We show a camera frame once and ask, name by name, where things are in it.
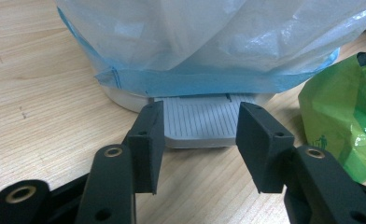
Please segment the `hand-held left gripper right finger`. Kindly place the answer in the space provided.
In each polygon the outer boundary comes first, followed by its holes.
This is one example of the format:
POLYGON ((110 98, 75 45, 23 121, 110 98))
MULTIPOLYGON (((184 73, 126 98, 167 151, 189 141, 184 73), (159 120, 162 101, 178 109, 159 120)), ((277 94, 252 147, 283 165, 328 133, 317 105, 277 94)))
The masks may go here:
POLYGON ((258 192, 281 193, 283 154, 293 147, 293 134, 263 107, 242 102, 235 142, 258 192))

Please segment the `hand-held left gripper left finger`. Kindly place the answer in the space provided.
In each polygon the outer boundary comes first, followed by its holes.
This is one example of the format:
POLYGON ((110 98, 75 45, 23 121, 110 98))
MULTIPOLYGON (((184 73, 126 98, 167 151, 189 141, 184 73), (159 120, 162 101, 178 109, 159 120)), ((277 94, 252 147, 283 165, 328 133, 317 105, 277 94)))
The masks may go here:
POLYGON ((145 105, 123 140, 132 153, 136 193, 157 193, 165 149, 163 101, 145 105))

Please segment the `white pedal trash bin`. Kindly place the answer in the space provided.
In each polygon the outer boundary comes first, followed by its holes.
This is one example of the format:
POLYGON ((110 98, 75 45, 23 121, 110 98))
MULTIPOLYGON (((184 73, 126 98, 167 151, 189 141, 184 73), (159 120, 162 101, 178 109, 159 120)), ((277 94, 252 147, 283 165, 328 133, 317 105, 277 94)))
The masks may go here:
POLYGON ((103 86, 116 104, 134 112, 163 101, 165 144, 169 148, 230 147, 235 144, 242 102, 264 105, 273 93, 225 93, 179 97, 147 97, 103 86))

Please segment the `green plastic bag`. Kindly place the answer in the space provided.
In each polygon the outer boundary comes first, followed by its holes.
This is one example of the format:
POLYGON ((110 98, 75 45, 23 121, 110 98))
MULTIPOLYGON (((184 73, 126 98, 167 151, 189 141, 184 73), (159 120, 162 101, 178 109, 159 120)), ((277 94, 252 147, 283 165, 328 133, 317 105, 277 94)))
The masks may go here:
POLYGON ((329 151, 356 181, 366 181, 366 65, 353 55, 308 80, 299 94, 309 145, 329 151))

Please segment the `translucent blue trash bag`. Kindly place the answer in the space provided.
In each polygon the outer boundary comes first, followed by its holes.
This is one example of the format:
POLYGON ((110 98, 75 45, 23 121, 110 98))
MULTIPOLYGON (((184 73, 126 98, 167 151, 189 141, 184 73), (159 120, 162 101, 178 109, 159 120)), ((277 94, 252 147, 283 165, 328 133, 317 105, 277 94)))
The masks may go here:
POLYGON ((366 29, 366 0, 55 3, 99 83, 147 97, 285 91, 366 29))

